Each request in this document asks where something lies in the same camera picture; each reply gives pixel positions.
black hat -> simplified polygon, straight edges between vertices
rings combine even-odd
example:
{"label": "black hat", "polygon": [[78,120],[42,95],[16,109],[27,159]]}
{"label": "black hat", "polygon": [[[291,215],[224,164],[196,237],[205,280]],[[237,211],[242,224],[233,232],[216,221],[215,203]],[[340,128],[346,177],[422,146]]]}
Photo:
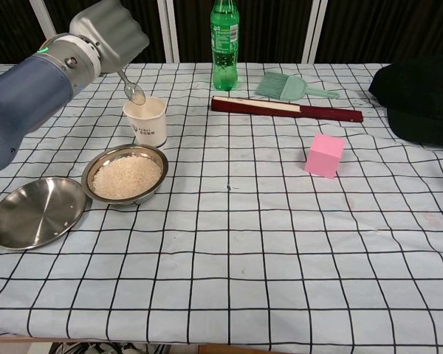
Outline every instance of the black hat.
{"label": "black hat", "polygon": [[443,56],[386,66],[374,75],[369,92],[387,107],[397,136],[443,145]]}

brush bristles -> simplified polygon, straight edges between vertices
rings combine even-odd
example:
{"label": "brush bristles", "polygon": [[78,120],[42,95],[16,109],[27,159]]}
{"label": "brush bristles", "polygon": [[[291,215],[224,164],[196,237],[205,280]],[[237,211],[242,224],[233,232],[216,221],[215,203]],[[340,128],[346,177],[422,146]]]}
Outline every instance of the brush bristles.
{"label": "brush bristles", "polygon": [[288,79],[289,75],[267,72],[256,89],[256,94],[279,100]]}

checkered tablecloth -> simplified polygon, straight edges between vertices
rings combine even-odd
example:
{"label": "checkered tablecloth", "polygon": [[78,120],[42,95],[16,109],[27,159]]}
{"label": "checkered tablecloth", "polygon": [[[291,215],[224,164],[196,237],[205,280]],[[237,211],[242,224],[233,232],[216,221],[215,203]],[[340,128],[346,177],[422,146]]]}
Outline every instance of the checkered tablecloth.
{"label": "checkered tablecloth", "polygon": [[[9,66],[0,66],[0,74]],[[301,73],[363,124],[210,110],[210,64],[130,65],[168,101],[170,170],[136,207],[94,202],[60,240],[0,249],[0,336],[228,343],[292,353],[443,353],[443,147],[398,139],[367,92],[378,64],[240,64]],[[28,135],[0,200],[134,135],[117,75]],[[346,140],[337,178],[303,171],[316,134]]]}

pink cube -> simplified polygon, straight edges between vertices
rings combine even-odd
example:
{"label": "pink cube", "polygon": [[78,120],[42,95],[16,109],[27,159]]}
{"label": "pink cube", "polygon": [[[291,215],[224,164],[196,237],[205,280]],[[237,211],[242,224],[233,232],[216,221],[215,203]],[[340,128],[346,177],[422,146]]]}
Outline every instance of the pink cube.
{"label": "pink cube", "polygon": [[318,134],[313,139],[305,171],[327,178],[334,178],[344,147],[344,139]]}

white paper cup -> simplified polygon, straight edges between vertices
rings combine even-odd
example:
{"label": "white paper cup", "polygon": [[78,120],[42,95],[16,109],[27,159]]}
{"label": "white paper cup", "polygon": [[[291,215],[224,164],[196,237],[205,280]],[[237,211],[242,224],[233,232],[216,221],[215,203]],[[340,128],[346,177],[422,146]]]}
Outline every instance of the white paper cup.
{"label": "white paper cup", "polygon": [[128,117],[136,140],[155,148],[164,148],[168,140],[165,126],[166,103],[157,97],[146,98],[144,105],[128,101],[123,106],[123,113]]}

